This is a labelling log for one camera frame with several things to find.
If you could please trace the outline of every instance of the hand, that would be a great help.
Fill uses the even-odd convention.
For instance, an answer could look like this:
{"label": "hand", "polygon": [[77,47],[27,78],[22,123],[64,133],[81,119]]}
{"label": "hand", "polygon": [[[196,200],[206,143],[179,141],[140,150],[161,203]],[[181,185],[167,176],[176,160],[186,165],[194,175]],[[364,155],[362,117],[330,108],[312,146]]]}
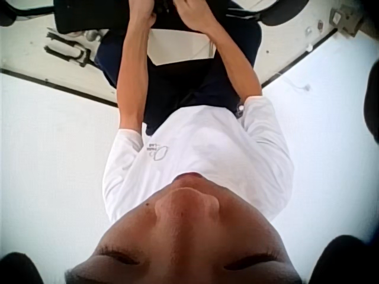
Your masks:
{"label": "hand", "polygon": [[184,24],[194,31],[206,34],[217,23],[206,0],[174,0],[174,4]]}
{"label": "hand", "polygon": [[154,3],[155,0],[129,0],[130,22],[136,25],[147,24],[151,28],[156,20]]}

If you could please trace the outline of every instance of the t-shirt logo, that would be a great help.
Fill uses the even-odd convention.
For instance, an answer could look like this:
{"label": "t-shirt logo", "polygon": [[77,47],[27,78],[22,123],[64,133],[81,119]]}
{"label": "t-shirt logo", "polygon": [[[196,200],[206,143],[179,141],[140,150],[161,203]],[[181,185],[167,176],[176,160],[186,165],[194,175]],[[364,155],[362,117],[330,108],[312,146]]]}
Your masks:
{"label": "t-shirt logo", "polygon": [[147,147],[147,152],[149,152],[150,157],[153,158],[154,161],[161,161],[166,157],[168,149],[169,147],[167,146],[149,144]]}

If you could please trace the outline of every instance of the black edge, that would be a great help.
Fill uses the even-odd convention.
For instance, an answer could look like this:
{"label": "black edge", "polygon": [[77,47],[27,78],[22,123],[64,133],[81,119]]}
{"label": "black edge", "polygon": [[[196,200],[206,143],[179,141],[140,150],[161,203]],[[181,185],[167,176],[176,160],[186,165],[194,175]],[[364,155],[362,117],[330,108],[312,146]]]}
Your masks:
{"label": "black edge", "polygon": [[[314,46],[313,46],[313,50],[312,52],[314,52],[314,50],[316,48],[318,48],[320,45],[322,45],[325,41],[327,41],[328,39],[330,39],[333,35],[335,35],[337,33],[338,29],[333,29],[329,34],[327,34],[325,37],[323,37],[318,43],[316,43]],[[304,52],[301,56],[299,56],[298,58],[296,58],[293,62],[291,62],[289,65],[287,65],[285,68],[283,68],[282,70],[280,70],[278,73],[279,74],[275,74],[273,75],[273,77],[271,77],[270,79],[268,79],[266,82],[264,82],[262,84],[262,88],[266,87],[267,85],[269,85],[270,83],[272,83],[273,81],[275,81],[276,79],[278,79],[281,75],[283,75],[285,72],[287,72],[288,70],[290,70],[292,67],[294,67],[297,63],[299,63],[300,61],[302,61],[305,57],[307,57],[309,54],[311,54],[312,52]]]}
{"label": "black edge", "polygon": [[17,72],[13,72],[13,71],[10,71],[10,70],[7,70],[7,69],[3,69],[3,68],[0,68],[0,73],[9,75],[9,76],[12,76],[12,77],[15,77],[15,78],[19,78],[19,79],[22,79],[22,80],[26,80],[26,81],[29,81],[29,82],[33,82],[33,83],[36,83],[36,84],[39,84],[39,85],[42,85],[42,86],[46,86],[46,87],[49,87],[49,88],[53,88],[55,90],[63,91],[63,92],[66,92],[66,93],[70,93],[70,94],[75,95],[75,96],[80,96],[81,98],[90,99],[91,101],[99,102],[99,103],[104,104],[104,105],[109,105],[109,106],[115,107],[115,108],[117,107],[117,104],[115,102],[111,102],[111,101],[108,101],[106,99],[98,98],[97,96],[93,96],[93,95],[90,95],[88,93],[83,93],[83,92],[80,92],[80,91],[77,91],[77,90],[74,90],[74,89],[63,87],[63,86],[51,83],[48,80],[36,79],[36,78],[30,77],[30,76],[27,76],[27,75],[24,75],[24,74],[20,74],[20,73],[17,73]]}
{"label": "black edge", "polygon": [[[313,51],[316,48],[318,48],[320,45],[322,45],[325,41],[327,41],[328,39],[330,39],[335,33],[337,33],[337,31],[338,31],[337,29],[332,30],[327,36],[325,36],[318,43],[316,43],[313,46]],[[295,59],[289,65],[287,65],[285,68],[283,68],[282,70],[280,70],[279,73],[283,75],[285,72],[287,72],[292,67],[294,67],[298,62],[302,61],[305,57],[307,57],[310,53],[311,52],[307,52],[307,51],[304,52],[301,56],[299,56],[297,59]],[[88,93],[83,93],[83,92],[80,92],[80,91],[77,91],[77,90],[74,90],[74,89],[63,87],[63,86],[51,83],[48,80],[36,79],[36,78],[30,77],[30,76],[27,76],[27,75],[24,75],[24,74],[20,74],[20,73],[17,73],[17,72],[13,72],[13,71],[10,71],[10,70],[6,70],[6,69],[3,69],[3,68],[0,68],[0,73],[9,75],[9,76],[12,76],[12,77],[15,77],[15,78],[19,78],[19,79],[22,79],[22,80],[26,80],[26,81],[29,81],[29,82],[33,82],[33,83],[36,83],[36,84],[39,84],[39,85],[43,85],[43,86],[46,86],[46,87],[50,87],[50,88],[53,88],[55,90],[60,90],[60,91],[66,92],[66,93],[71,93],[72,95],[80,96],[81,98],[85,98],[85,99],[90,99],[91,101],[99,102],[99,103],[104,104],[104,105],[109,105],[109,106],[115,107],[115,108],[117,107],[117,104],[115,102],[111,102],[111,101],[108,101],[106,99],[101,99],[101,98],[98,98],[97,96],[93,96],[93,95],[90,95]],[[262,88],[266,87],[267,85],[269,85],[270,83],[272,83],[273,81],[275,81],[276,79],[278,79],[280,76],[281,75],[279,75],[279,74],[273,75],[273,77],[271,77],[270,79],[268,79],[266,82],[264,82],[262,84]]]}

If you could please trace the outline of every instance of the cable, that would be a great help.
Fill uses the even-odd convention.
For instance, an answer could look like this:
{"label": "cable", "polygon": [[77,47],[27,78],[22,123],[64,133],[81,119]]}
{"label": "cable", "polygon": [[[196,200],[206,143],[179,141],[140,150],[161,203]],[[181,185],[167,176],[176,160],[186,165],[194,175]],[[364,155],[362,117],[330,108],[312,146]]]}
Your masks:
{"label": "cable", "polygon": [[306,92],[309,92],[311,90],[311,86],[309,84],[306,84],[304,87],[299,87],[299,86],[296,86],[295,84],[293,84],[292,81],[289,80],[289,78],[284,76],[284,74],[279,73],[279,72],[277,72],[276,74],[280,75],[280,77],[282,77],[284,79],[284,81],[286,81],[286,83],[289,84],[294,89],[304,90]]}

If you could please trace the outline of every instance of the black chair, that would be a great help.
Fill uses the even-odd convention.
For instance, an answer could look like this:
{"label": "black chair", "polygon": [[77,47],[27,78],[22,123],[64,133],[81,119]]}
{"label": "black chair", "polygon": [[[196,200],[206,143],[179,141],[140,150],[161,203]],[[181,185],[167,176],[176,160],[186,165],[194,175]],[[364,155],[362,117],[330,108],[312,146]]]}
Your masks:
{"label": "black chair", "polygon": [[[309,0],[277,0],[262,11],[247,11],[230,0],[207,0],[213,14],[222,22],[225,17],[239,17],[262,21],[268,26],[283,24],[298,15]],[[153,28],[169,30],[189,29],[181,21],[172,0],[156,0],[158,14]],[[57,30],[61,34],[74,31],[126,28],[129,21],[127,0],[54,0],[54,5],[34,9],[16,9],[0,0],[0,26],[9,27],[18,20],[54,14]]]}

